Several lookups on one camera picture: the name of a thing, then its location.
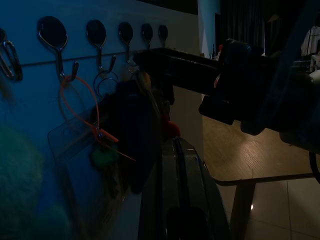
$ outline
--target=plush toy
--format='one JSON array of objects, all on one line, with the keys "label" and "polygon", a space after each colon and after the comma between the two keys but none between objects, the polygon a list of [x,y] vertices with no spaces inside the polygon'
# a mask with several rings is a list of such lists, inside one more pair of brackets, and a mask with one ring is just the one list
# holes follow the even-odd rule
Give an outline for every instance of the plush toy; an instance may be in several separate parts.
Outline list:
[{"label": "plush toy", "polygon": [[0,239],[63,240],[65,212],[53,206],[35,215],[42,186],[44,158],[30,140],[0,125]]}]

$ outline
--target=table leg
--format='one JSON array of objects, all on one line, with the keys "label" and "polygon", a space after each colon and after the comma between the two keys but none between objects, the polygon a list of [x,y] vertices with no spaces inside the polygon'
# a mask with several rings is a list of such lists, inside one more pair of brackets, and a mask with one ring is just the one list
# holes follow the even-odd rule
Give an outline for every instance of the table leg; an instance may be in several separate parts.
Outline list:
[{"label": "table leg", "polygon": [[233,240],[245,239],[255,187],[255,183],[236,186],[230,220],[230,230]]}]

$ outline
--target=tiled floor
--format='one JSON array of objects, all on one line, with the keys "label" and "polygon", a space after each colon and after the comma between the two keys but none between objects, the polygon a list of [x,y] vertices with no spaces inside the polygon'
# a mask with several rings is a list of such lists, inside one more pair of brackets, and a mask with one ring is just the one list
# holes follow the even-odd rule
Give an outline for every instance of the tiled floor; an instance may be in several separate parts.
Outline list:
[{"label": "tiled floor", "polygon": [[[228,218],[235,186],[219,186]],[[320,240],[320,184],[314,178],[258,183],[246,240]]]}]

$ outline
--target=blue wall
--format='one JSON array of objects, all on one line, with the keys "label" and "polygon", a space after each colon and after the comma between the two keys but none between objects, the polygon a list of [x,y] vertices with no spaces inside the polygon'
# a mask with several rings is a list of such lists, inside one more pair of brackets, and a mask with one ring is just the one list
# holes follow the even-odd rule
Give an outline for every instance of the blue wall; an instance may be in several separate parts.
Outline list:
[{"label": "blue wall", "polygon": [[220,0],[198,0],[198,12],[200,50],[208,58],[216,45],[215,13],[220,13]]},{"label": "blue wall", "polygon": [[[46,159],[41,201],[38,206],[39,212],[53,204],[63,202],[55,175],[54,159],[48,145],[48,132],[66,121],[58,104],[60,83],[56,73],[55,55],[45,48],[37,38],[37,21],[43,16],[59,18],[68,33],[69,41],[62,52],[64,72],[70,74],[72,59],[82,58],[79,60],[78,76],[85,79],[91,86],[93,78],[97,74],[96,49],[89,44],[85,33],[86,23],[92,19],[102,21],[107,31],[107,42],[103,48],[104,66],[109,66],[111,54],[120,53],[117,55],[115,63],[115,71],[119,76],[125,63],[123,55],[125,47],[118,37],[118,25],[123,21],[130,22],[133,27],[132,50],[145,49],[140,36],[140,27],[143,23],[150,23],[154,31],[151,48],[160,47],[157,36],[158,27],[165,24],[169,32],[167,47],[197,55],[200,52],[197,15],[177,12],[135,0],[16,0],[2,2],[0,27],[5,29],[8,40],[12,41],[16,47],[23,66],[24,78],[20,83],[9,83],[15,101],[14,104],[0,101],[0,121],[11,124],[28,135]],[[66,98],[72,108],[77,113],[81,113],[93,107],[94,101],[88,89],[80,82],[75,81],[72,85],[79,93],[76,94],[72,89],[65,90]],[[197,107],[185,117],[189,119],[190,116],[192,118],[196,116],[198,126],[202,129],[198,113],[201,97],[183,90],[179,90],[177,94],[179,97],[176,96],[178,100],[174,108],[187,109],[188,101],[195,104]],[[64,105],[63,111],[68,119],[73,118]],[[194,142],[194,145],[202,147],[202,132],[198,128],[190,127],[180,114],[176,114],[176,119],[178,124],[182,125],[182,135],[185,134],[191,143]],[[136,222],[128,222],[128,224],[135,224],[134,226],[137,227]]]}]

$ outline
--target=orange string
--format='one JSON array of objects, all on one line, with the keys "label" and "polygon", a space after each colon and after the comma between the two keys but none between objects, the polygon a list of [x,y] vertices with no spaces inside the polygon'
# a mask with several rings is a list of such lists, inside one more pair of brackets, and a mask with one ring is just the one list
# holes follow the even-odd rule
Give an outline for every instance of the orange string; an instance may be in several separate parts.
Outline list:
[{"label": "orange string", "polygon": [[78,77],[78,76],[76,76],[75,78],[78,79],[80,82],[82,82],[82,83],[89,89],[91,95],[92,95],[93,98],[94,98],[95,108],[96,108],[96,115],[97,115],[97,128],[98,128],[98,129],[97,129],[93,124],[87,122],[87,121],[84,120],[82,117],[80,117],[80,116],[70,107],[70,105],[68,104],[68,102],[67,102],[67,100],[66,100],[66,98],[65,98],[65,94],[64,94],[64,87],[66,86],[66,83],[68,82],[68,80],[69,80],[70,77],[71,77],[71,75],[66,76],[66,77],[63,79],[63,81],[62,81],[62,83],[61,83],[61,87],[60,87],[61,97],[62,97],[62,99],[63,99],[63,101],[64,101],[64,104],[65,104],[66,107],[69,109],[69,111],[70,111],[76,118],[78,118],[80,121],[82,121],[84,124],[88,125],[88,126],[92,129],[93,134],[94,134],[94,137],[95,137],[95,139],[97,140],[98,143],[100,143],[101,145],[106,146],[106,147],[109,148],[109,149],[112,149],[113,151],[117,152],[118,154],[121,154],[122,156],[124,156],[124,157],[126,157],[126,158],[128,158],[128,159],[131,159],[131,160],[133,160],[133,161],[136,161],[135,159],[133,159],[133,158],[131,158],[131,157],[123,154],[122,152],[119,152],[118,150],[114,149],[113,147],[111,147],[111,146],[107,145],[106,143],[103,143],[102,141],[100,141],[100,139],[98,138],[98,131],[100,131],[103,135],[105,135],[105,136],[107,136],[108,138],[110,138],[111,140],[113,140],[115,143],[119,142],[119,140],[118,140],[116,137],[112,136],[112,135],[111,135],[110,133],[108,133],[107,131],[105,131],[105,130],[103,130],[103,129],[99,129],[99,125],[100,125],[100,114],[99,114],[98,100],[97,100],[97,98],[96,98],[96,95],[95,95],[94,91],[93,91],[92,88],[90,87],[90,85],[89,85],[86,81],[84,81],[82,78],[80,78],[80,77]]}]

